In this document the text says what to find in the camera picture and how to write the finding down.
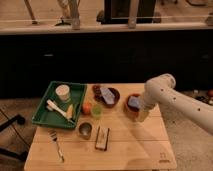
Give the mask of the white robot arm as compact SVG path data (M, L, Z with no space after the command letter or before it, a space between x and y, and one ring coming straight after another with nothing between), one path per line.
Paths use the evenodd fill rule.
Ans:
M140 95L138 119L143 122L157 104L170 106L200 128L213 135L213 107L188 97L175 90L176 80L171 74L162 74L151 78L144 84Z

